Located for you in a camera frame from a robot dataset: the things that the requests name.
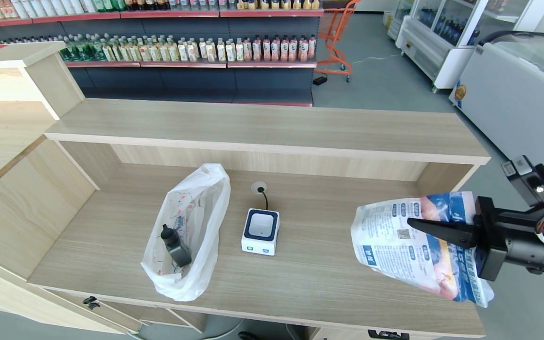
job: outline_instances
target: drawer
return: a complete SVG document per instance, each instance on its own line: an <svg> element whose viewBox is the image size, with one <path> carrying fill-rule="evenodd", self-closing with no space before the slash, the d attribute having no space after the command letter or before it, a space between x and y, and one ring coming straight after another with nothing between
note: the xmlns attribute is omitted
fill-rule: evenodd
<svg viewBox="0 0 544 340"><path fill-rule="evenodd" d="M402 340L401 338L384 337L384 332L395 332L397 335L402 335L404 340L433 340L442 337L442 334L403 333L387 329L365 331L309 327L307 340Z"/></svg>

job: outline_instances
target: glass door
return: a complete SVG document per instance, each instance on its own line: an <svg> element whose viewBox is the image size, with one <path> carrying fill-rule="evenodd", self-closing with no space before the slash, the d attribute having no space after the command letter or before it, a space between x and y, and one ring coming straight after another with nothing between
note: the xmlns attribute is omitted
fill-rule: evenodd
<svg viewBox="0 0 544 340"><path fill-rule="evenodd" d="M440 10L438 20L434 24L433 32L451 43L451 45L458 45L475 4L476 0L446 0ZM467 39L466 45L474 44L471 37L475 34L480 34L479 27L470 37L463 38Z"/></svg>
<svg viewBox="0 0 544 340"><path fill-rule="evenodd" d="M413 18L421 24L432 28L436 15L442 4L442 0L421 0L417 3Z"/></svg>
<svg viewBox="0 0 544 340"><path fill-rule="evenodd" d="M395 19L402 20L404 16L410 15L414 0L400 0L396 8Z"/></svg>

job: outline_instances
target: refrigerator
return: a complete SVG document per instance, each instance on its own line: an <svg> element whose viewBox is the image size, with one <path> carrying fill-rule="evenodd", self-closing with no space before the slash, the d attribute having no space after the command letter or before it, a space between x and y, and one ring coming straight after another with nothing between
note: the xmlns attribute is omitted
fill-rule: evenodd
<svg viewBox="0 0 544 340"><path fill-rule="evenodd" d="M450 100L509 159L526 155L544 164L544 33L486 37Z"/></svg>

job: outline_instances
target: plastic bag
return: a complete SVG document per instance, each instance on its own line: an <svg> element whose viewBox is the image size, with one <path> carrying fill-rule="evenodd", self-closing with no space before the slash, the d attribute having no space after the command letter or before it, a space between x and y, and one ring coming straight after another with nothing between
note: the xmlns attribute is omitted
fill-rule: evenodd
<svg viewBox="0 0 544 340"><path fill-rule="evenodd" d="M383 273L457 302L488 307L494 293L477 277L475 248L463 249L418 231L408 217L473 224L471 192L447 192L358 207L352 243L358 261Z"/></svg>
<svg viewBox="0 0 544 340"><path fill-rule="evenodd" d="M221 164L203 164L167 193L141 263L157 292L175 301L193 301L205 292L218 261L229 196L230 180ZM175 265L160 236L163 224L178 231L190 264Z"/></svg>

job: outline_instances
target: checkout counter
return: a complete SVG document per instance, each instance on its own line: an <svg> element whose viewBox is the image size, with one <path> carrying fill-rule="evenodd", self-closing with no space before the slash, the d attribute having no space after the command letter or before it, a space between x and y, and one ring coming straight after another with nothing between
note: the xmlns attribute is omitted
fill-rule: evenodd
<svg viewBox="0 0 544 340"><path fill-rule="evenodd" d="M85 99L61 48L0 49L0 81L41 91L0 94L0 310L111 333L202 332L214 314L304 325L308 340L484 336L473 304L371 271L350 239L356 207L456 190L488 162L455 114ZM232 192L210 284L179 303L140 261L166 192L207 162ZM283 215L276 256L240 250L255 181Z"/></svg>

